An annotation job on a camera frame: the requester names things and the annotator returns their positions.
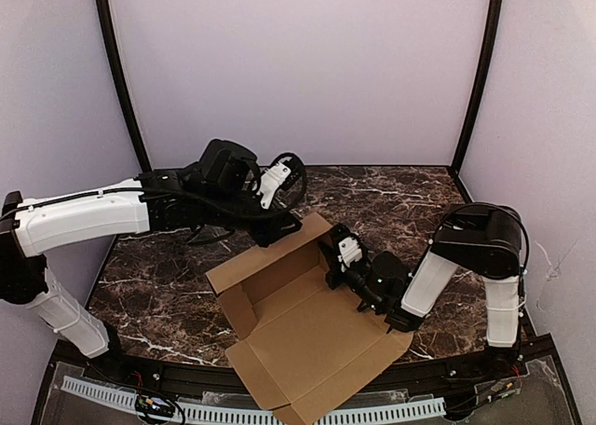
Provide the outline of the brown cardboard box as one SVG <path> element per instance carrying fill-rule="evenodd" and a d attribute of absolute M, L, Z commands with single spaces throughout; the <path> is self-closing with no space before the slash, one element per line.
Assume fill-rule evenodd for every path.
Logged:
<path fill-rule="evenodd" d="M 286 424 L 313 424 L 383 373 L 413 336 L 389 332 L 359 297 L 328 287 L 320 241 L 331 224 L 316 212 L 267 248 L 254 246 L 208 271 L 239 341 L 225 351 L 263 410 Z"/>

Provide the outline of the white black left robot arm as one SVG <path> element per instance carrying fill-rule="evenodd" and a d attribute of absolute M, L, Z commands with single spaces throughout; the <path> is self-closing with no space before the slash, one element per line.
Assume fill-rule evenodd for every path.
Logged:
<path fill-rule="evenodd" d="M 262 167 L 241 144 L 213 139 L 183 168 L 147 171 L 115 185 L 46 199 L 6 195 L 1 211 L 1 298 L 33 311 L 90 360 L 115 357 L 114 327 L 91 315 L 50 270 L 45 253 L 80 241 L 204 226 L 239 230 L 260 247 L 298 231 L 292 209 L 307 188 L 305 164 L 285 152 Z"/>

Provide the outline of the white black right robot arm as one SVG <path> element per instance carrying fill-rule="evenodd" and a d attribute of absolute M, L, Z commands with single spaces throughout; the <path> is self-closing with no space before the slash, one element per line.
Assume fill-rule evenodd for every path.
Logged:
<path fill-rule="evenodd" d="M 511 349 L 519 339 L 530 239 L 511 207 L 488 202 L 451 206 L 414 267 L 391 252 L 370 257 L 360 236 L 343 224 L 333 226 L 318 248 L 328 267 L 328 287 L 346 286 L 360 300 L 357 310 L 382 316 L 388 331 L 417 330 L 453 276 L 464 270 L 482 280 L 487 346 Z"/>

